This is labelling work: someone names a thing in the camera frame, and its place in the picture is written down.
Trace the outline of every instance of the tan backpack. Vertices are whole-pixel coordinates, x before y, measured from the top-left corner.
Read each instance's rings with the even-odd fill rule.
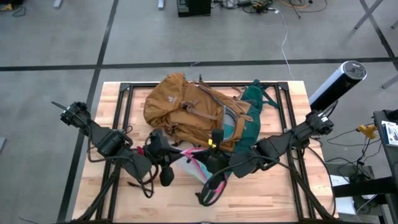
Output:
[[[176,141],[208,147],[212,130],[222,129],[224,141],[220,148],[229,152],[236,152],[235,144],[248,126],[253,134],[245,142],[252,144],[257,140],[260,112],[252,104],[204,83],[187,81],[183,73],[168,75],[152,90],[144,105],[146,122],[154,128],[164,128]]]

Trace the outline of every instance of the black metal frame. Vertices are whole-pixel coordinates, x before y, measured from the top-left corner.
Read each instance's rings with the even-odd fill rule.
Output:
[[[127,102],[126,102],[126,109],[124,112],[124,118],[123,118],[123,126],[122,126],[123,129],[127,129],[127,127],[128,127],[129,115],[130,115],[130,111],[131,111],[131,103],[132,103],[132,96],[133,96],[134,89],[135,88],[145,88],[145,87],[146,88],[155,87],[158,83],[159,82],[121,83],[120,88],[119,88],[119,95],[118,95],[118,100],[117,100],[116,111],[115,111],[115,115],[114,115],[114,119],[113,119],[112,128],[113,129],[118,128],[118,123],[119,123],[119,118],[120,118],[120,113],[121,113],[121,105],[123,102],[123,96],[126,91],[128,93],[128,97],[127,97]],[[217,86],[217,87],[232,86],[232,85],[239,87],[239,86],[247,86],[248,84],[250,84],[250,82],[208,82],[206,84],[208,84],[209,86]],[[287,123],[286,123],[286,118],[285,118],[285,114],[284,114],[284,106],[283,106],[282,97],[280,94],[281,90],[284,91],[285,97],[286,97],[286,102],[287,102],[287,109],[289,111],[290,122],[291,122],[292,127],[295,127],[296,121],[295,121],[295,116],[294,116],[294,111],[293,111],[292,99],[290,97],[289,84],[287,82],[261,82],[261,84],[269,86],[269,87],[273,87],[275,89],[277,103],[279,105],[279,117],[280,117],[280,122],[282,125],[282,132],[285,132],[287,130]],[[289,166],[294,166],[294,161],[292,159],[291,151],[288,151],[288,161],[289,161]],[[307,171],[305,169],[304,159],[300,155],[298,156],[298,162],[300,165],[301,175],[302,175],[305,183],[308,185],[308,176],[307,176]],[[107,161],[105,163],[101,188],[103,187],[104,183],[109,179],[110,170],[111,170],[111,163]],[[303,208],[302,208],[302,203],[301,203],[300,194],[299,194],[299,188],[298,188],[298,185],[293,177],[291,178],[291,180],[292,180],[292,188],[293,188],[293,193],[294,193],[294,202],[295,202],[295,206],[296,206],[296,210],[297,210],[297,216],[298,216],[298,219],[300,220],[300,219],[304,218],[304,214],[303,214]],[[114,217],[116,198],[117,198],[117,194],[118,194],[118,188],[117,188],[118,184],[119,184],[119,176],[113,183],[111,198],[109,201],[109,210],[108,210],[108,217],[107,217],[108,220],[113,220],[113,217]],[[316,218],[313,206],[309,202],[307,196],[306,196],[306,201],[307,201],[307,205],[308,205],[310,218]],[[103,208],[104,208],[104,200],[102,200],[99,203],[98,209],[96,211],[95,220],[102,219]]]

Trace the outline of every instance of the gray concrete floor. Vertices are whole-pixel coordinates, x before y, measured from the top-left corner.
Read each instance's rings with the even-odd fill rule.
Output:
[[[0,67],[96,64],[112,1],[64,0],[59,10],[52,3],[26,0],[25,17],[0,13]],[[313,7],[323,4],[317,0]],[[389,27],[398,19],[393,11],[397,6],[397,1],[385,0],[374,13],[395,54],[398,30]],[[301,19],[279,2],[274,7],[285,16],[289,30],[285,52],[289,59],[388,57],[369,21],[353,32],[364,14],[358,0],[330,1],[327,10],[302,14]],[[165,11],[157,10],[155,0],[120,0],[104,63],[281,60],[283,38],[282,21],[273,13],[259,16],[240,9],[214,9],[210,17],[180,19],[172,0],[166,0]],[[303,80],[311,95],[338,66],[302,64],[291,65],[291,69],[295,80]],[[398,73],[392,62],[365,66],[367,79],[345,95],[332,114],[335,130],[330,136],[371,122],[374,110],[397,108],[398,83],[386,90],[380,88]],[[23,223],[18,216],[38,223],[56,221],[77,131],[59,121],[60,110],[50,102],[67,105],[85,101],[93,72],[0,72],[0,137],[7,137],[0,152],[0,223]],[[185,72],[188,78],[202,74],[205,80],[290,80],[285,65],[102,70],[93,111],[103,82],[159,81],[170,72]],[[361,143],[363,136],[353,133],[338,142]],[[377,148],[377,144],[372,145],[368,154]],[[325,159],[352,160],[359,157],[360,150],[324,143],[323,155]],[[391,174],[383,151],[366,164],[373,167],[376,177]],[[77,185],[78,179],[70,208],[75,203]]]

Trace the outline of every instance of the wooden table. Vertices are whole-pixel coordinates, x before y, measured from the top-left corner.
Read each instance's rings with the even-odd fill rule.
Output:
[[[101,98],[95,121],[102,126],[112,126],[119,82],[106,82],[103,85]],[[289,82],[290,95],[297,124],[305,120],[310,112],[308,96],[304,82]],[[229,87],[216,88],[224,94],[234,96],[235,90]],[[136,88],[133,94],[129,124],[133,127],[128,134],[134,141],[134,146],[142,146],[152,128],[146,124],[142,110],[150,88]],[[276,100],[275,91],[267,89],[271,98]],[[282,93],[284,108],[287,108],[285,96]],[[288,111],[285,110],[287,124],[290,125]],[[261,133],[259,138],[281,133],[278,110],[264,105],[261,113]],[[322,156],[319,143],[312,141],[311,147]],[[285,156],[281,162],[287,164]],[[305,153],[305,163],[312,192],[331,213],[333,197],[329,178],[322,163],[309,150]],[[242,179],[232,175],[221,198],[210,207],[198,203],[195,192],[200,192],[203,184],[193,176],[173,166],[175,178],[169,187],[162,187],[159,179],[155,181],[155,194],[151,199],[145,198],[142,191],[130,187],[127,181],[135,181],[124,170],[119,181],[118,197],[114,222],[295,222],[297,212],[292,193],[289,171],[281,166],[275,166],[265,172],[256,172]],[[77,195],[73,218],[79,217],[90,205],[100,190],[104,163],[92,164],[85,162],[80,188]],[[303,209],[308,216],[305,197],[301,192]],[[108,203],[105,203],[103,216],[106,216]]]

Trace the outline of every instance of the backpack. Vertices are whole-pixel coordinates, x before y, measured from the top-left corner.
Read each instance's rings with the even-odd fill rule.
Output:
[[[144,118],[152,127],[164,128],[176,142],[187,141],[201,147],[209,146],[213,129],[222,129],[220,149],[241,153],[257,141],[265,88],[256,80],[237,99],[203,82],[189,82],[183,73],[173,73],[147,96]],[[269,101],[265,103],[277,106],[267,98]]]

